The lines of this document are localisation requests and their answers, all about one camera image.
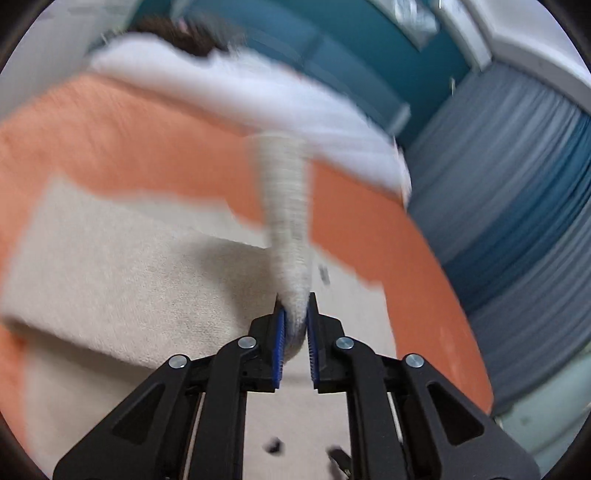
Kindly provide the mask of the framed wall picture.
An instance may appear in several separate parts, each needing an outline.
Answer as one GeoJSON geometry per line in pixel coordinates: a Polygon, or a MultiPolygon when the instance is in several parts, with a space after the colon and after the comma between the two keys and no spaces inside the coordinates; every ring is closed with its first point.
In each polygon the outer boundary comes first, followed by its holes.
{"type": "Polygon", "coordinates": [[[424,49],[440,32],[434,13],[416,0],[376,0],[374,4],[418,49],[424,49]]]}

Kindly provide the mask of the orange velvet bed cover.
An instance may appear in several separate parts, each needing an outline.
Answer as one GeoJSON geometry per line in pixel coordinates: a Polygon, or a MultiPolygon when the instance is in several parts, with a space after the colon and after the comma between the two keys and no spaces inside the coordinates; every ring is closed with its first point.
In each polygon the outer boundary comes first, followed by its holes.
{"type": "MultiPolygon", "coordinates": [[[[20,244],[57,180],[119,204],[222,206],[240,224],[266,232],[259,175],[246,163],[250,138],[202,110],[93,74],[22,106],[1,125],[1,299],[20,244]]],[[[311,160],[310,174],[311,248],[384,290],[396,351],[370,347],[392,357],[423,355],[490,411],[492,387],[473,333],[399,196],[321,158],[311,160]]],[[[1,411],[30,454],[29,352],[1,313],[1,411]]]]}

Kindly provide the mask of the white duvet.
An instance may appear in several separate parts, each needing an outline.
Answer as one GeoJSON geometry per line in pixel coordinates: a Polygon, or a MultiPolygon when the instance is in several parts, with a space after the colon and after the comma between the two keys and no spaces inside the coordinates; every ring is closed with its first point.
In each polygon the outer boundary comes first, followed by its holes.
{"type": "Polygon", "coordinates": [[[88,69],[252,130],[293,133],[332,165],[411,198],[411,175],[392,137],[347,97],[252,50],[199,58],[154,35],[125,34],[92,53],[88,69]]]}

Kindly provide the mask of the blue grey curtain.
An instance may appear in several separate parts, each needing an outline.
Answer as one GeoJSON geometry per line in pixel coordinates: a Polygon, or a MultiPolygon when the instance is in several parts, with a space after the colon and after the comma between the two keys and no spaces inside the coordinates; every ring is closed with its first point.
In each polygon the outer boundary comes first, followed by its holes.
{"type": "Polygon", "coordinates": [[[590,341],[590,117],[495,62],[460,83],[406,158],[411,216],[504,411],[590,341]]]}

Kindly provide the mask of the beige knitted sweater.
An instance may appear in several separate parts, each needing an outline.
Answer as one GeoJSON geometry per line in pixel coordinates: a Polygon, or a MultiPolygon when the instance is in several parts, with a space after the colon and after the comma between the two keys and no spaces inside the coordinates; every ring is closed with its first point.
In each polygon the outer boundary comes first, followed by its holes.
{"type": "Polygon", "coordinates": [[[31,457],[46,474],[144,378],[176,353],[214,354],[276,300],[322,314],[394,354],[382,287],[311,248],[311,150],[287,133],[249,139],[269,232],[228,208],[115,203],[50,184],[2,290],[1,313],[29,342],[25,414],[31,457]]]}

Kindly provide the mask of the teal upholstered headboard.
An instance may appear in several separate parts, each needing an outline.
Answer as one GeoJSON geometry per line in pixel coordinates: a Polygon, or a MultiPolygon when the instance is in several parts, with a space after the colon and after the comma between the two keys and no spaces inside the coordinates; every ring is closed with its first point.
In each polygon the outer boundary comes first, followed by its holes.
{"type": "Polygon", "coordinates": [[[368,1],[141,1],[131,19],[155,16],[211,21],[345,95],[404,146],[470,71],[446,31],[417,48],[368,1]]]}

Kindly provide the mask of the dark clothing on bed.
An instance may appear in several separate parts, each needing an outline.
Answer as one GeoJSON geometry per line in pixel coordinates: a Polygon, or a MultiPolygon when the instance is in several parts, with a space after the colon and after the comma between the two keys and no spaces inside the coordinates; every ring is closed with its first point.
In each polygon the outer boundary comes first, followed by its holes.
{"type": "Polygon", "coordinates": [[[155,35],[174,48],[200,58],[215,50],[229,53],[246,43],[242,28],[207,15],[176,19],[147,16],[132,22],[127,32],[155,35]]]}

